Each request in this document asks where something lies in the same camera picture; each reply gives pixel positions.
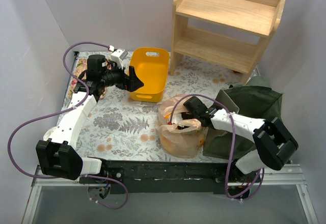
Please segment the orange plastic grocery bag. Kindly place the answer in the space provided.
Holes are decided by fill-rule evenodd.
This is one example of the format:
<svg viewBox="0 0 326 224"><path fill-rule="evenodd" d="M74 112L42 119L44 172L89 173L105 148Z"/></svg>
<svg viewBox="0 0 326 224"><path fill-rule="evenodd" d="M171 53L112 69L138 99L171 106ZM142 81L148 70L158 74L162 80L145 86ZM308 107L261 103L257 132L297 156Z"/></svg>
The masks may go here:
<svg viewBox="0 0 326 224"><path fill-rule="evenodd" d="M204 145L208 129L200 121L193 119L183 106L182 100L173 110L174 105L184 94L165 100L158 108L158 136L160 144L167 153L178 158L194 158ZM178 124L167 124L166 116L182 114L183 120Z"/></svg>

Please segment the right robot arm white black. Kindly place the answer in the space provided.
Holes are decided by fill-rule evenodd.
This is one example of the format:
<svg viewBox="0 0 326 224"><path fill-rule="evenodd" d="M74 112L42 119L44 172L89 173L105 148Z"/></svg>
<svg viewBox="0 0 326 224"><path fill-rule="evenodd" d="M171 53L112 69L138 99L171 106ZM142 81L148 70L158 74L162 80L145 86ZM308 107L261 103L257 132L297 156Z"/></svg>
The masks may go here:
<svg viewBox="0 0 326 224"><path fill-rule="evenodd" d="M203 127L233 132L235 126L236 135L255 144L256 149L237 159L231 168L231 178L236 182L261 168L281 170L298 149L297 141L278 117L266 120L231 114L221 106L207 107L196 96L183 105Z"/></svg>

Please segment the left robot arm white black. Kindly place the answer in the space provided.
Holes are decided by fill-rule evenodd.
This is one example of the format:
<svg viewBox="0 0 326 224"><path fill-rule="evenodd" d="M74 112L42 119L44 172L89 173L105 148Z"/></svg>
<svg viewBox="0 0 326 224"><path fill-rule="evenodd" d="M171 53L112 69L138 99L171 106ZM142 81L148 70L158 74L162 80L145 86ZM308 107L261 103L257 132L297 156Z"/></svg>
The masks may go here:
<svg viewBox="0 0 326 224"><path fill-rule="evenodd" d="M69 180L90 174L97 183L108 179L108 170L102 167L101 159L81 157L75 148L87 116L105 88L115 86L134 92L143 87L133 66L125 73L122 61L126 56L126 51L117 49L109 59L101 54L92 54L87 58L87 68L79 75L73 90L70 112L62 117L47 140L40 140L36 145L43 174Z"/></svg>

